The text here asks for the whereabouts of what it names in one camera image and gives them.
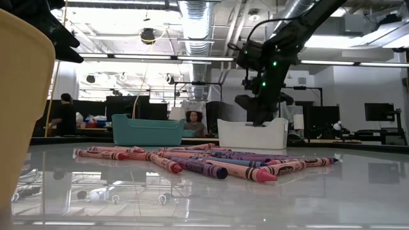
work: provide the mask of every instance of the person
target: person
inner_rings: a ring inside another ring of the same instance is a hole
[[[195,130],[197,137],[204,137],[207,134],[206,127],[202,123],[203,114],[197,111],[188,111],[186,113],[186,130]]]
[[[56,111],[54,118],[51,120],[49,131],[57,125],[57,135],[75,135],[77,122],[75,109],[72,105],[71,95],[63,93],[61,95],[61,107]]]

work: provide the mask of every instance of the man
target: man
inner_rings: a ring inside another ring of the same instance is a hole
[[[72,105],[71,95],[68,93],[61,95],[61,107],[56,111],[49,130],[52,130],[54,125],[57,125],[57,135],[75,135],[77,129],[75,109]]]

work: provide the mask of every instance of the woman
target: woman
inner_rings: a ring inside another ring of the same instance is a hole
[[[195,130],[197,137],[204,137],[207,134],[206,127],[202,123],[203,114],[197,111],[188,111],[186,113],[186,130]]]

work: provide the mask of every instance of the white plastic bin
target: white plastic bin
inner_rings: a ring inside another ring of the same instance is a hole
[[[249,125],[251,123],[228,122],[218,119],[220,146],[264,150],[287,148],[288,120],[275,118],[272,122],[266,122],[266,127]]]

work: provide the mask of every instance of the reflective table surface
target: reflective table surface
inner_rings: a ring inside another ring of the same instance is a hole
[[[11,213],[0,214],[0,229],[409,229],[406,155],[257,151],[336,156],[341,162],[256,183],[172,174],[151,162],[73,156],[75,148],[92,145],[112,146],[30,147]]]

